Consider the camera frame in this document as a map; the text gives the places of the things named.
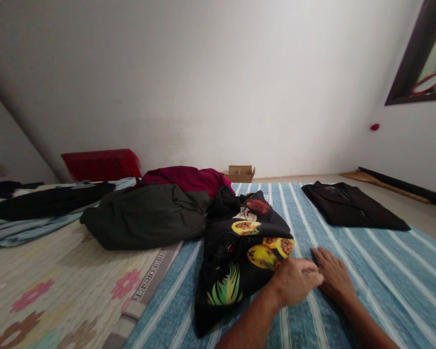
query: white wall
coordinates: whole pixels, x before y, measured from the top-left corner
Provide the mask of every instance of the white wall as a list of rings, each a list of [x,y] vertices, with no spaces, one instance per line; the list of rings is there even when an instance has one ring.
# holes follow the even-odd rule
[[[421,0],[0,1],[0,91],[51,167],[131,148],[142,172],[358,165]]]
[[[0,180],[47,184],[59,182],[1,102],[0,164],[5,166],[7,172],[7,176]]]
[[[380,107],[359,165],[436,192],[436,102]]]

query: blue striped mattress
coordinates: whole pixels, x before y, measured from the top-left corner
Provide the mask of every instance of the blue striped mattress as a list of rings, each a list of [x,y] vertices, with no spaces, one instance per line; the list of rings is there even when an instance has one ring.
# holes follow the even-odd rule
[[[417,229],[398,232],[328,225],[300,183],[234,183],[236,194],[262,190],[287,221],[296,241],[293,257],[324,246],[341,258],[358,297],[375,321],[402,348],[436,348],[436,241]],[[205,337],[194,333],[194,294],[203,241],[184,244],[124,348],[214,348],[241,312]],[[304,302],[276,316],[267,348],[358,347],[350,324],[315,289]]]

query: folded black jacket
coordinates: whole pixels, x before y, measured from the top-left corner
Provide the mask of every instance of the folded black jacket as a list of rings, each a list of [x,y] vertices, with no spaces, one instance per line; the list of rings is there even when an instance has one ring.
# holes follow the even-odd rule
[[[0,219],[21,221],[66,215],[100,200],[116,185],[104,182],[87,186],[36,191],[0,202]]]
[[[357,187],[317,181],[302,190],[331,225],[410,230],[407,223]]]
[[[86,209],[80,222],[107,250],[147,250],[203,236],[211,203],[206,190],[184,193],[176,184],[126,188]]]

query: maroon shirt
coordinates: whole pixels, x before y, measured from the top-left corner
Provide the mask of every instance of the maroon shirt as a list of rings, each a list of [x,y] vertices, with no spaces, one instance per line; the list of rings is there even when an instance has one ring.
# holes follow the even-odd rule
[[[149,184],[176,184],[183,192],[206,190],[212,199],[222,186],[227,186],[233,191],[231,181],[222,173],[214,169],[199,170],[189,166],[173,166],[149,171],[142,178],[140,186]]]

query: mirror frame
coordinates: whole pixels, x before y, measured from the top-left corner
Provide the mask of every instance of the mirror frame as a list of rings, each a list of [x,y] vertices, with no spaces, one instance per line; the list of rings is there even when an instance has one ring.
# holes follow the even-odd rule
[[[436,0],[424,0],[385,105],[436,100],[436,92],[411,95],[436,41]]]

